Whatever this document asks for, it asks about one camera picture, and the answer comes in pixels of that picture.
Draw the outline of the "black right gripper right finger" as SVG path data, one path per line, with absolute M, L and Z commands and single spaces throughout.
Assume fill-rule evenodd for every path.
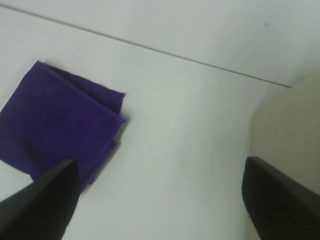
M 241 193 L 260 239 L 320 238 L 320 196 L 261 158 L 246 159 Z

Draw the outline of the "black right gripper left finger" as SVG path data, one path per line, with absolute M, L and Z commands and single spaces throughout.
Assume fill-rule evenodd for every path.
M 66 159 L 0 202 L 2 240 L 60 240 L 80 196 L 76 160 Z

